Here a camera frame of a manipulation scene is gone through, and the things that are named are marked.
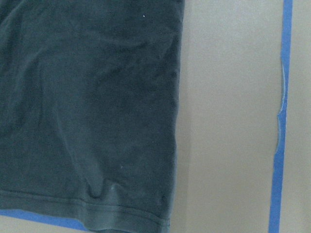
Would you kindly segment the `brown paper table mat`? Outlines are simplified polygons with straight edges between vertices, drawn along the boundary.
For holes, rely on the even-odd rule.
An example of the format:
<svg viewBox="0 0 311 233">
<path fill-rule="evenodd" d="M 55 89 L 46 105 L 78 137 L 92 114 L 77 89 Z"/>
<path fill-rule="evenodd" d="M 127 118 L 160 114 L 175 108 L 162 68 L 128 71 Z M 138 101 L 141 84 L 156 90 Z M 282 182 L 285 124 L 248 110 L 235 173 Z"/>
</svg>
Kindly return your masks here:
<svg viewBox="0 0 311 233">
<path fill-rule="evenodd" d="M 170 232 L 311 230 L 311 3 L 184 0 Z M 0 209 L 3 233 L 92 233 Z"/>
</svg>

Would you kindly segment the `black t-shirt with logo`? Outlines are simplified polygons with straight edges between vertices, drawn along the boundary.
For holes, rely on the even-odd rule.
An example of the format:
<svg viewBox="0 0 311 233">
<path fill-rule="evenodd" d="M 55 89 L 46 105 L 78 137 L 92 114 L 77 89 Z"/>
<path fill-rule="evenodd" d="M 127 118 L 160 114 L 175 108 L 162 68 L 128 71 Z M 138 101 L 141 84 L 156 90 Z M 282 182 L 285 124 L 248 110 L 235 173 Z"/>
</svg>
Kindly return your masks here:
<svg viewBox="0 0 311 233">
<path fill-rule="evenodd" d="M 1 209 L 169 232 L 184 8 L 1 1 Z"/>
</svg>

